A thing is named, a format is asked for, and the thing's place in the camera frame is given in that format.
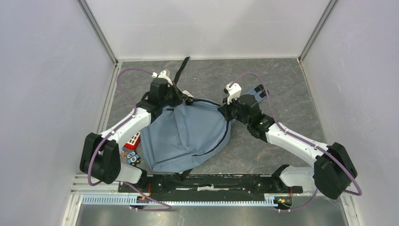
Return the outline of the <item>blue grey backpack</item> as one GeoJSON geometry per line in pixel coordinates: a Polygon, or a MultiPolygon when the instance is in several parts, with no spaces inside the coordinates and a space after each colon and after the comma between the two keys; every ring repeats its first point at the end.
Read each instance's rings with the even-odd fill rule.
{"type": "MultiPolygon", "coordinates": [[[[177,84],[189,61],[187,56],[172,82],[177,84]]],[[[221,104],[193,97],[192,105],[167,106],[142,129],[142,157],[153,172],[174,173],[181,179],[219,153],[229,142],[231,125],[218,111],[221,104]]]]}

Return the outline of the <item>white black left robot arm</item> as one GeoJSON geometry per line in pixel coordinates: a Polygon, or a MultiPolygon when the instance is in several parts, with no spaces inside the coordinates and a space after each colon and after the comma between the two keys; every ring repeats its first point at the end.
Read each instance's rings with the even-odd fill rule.
{"type": "Polygon", "coordinates": [[[174,82],[155,78],[133,110],[110,129],[86,136],[80,160],[80,171],[87,174],[88,183],[111,184],[115,181],[129,182],[137,192],[144,191],[148,179],[142,176],[143,170],[126,166],[120,161],[120,151],[134,135],[152,124],[167,106],[191,105],[192,96],[183,93],[174,82]]]}

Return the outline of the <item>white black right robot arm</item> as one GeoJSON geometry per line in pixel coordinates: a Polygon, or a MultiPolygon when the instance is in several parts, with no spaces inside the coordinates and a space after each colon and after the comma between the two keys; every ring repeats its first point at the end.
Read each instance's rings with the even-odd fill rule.
{"type": "Polygon", "coordinates": [[[262,113],[254,95],[226,97],[218,111],[227,121],[237,120],[249,133],[266,143],[279,146],[296,155],[312,168],[311,182],[323,195],[336,200],[347,187],[355,184],[357,170],[345,147],[327,145],[302,136],[262,113]]]}

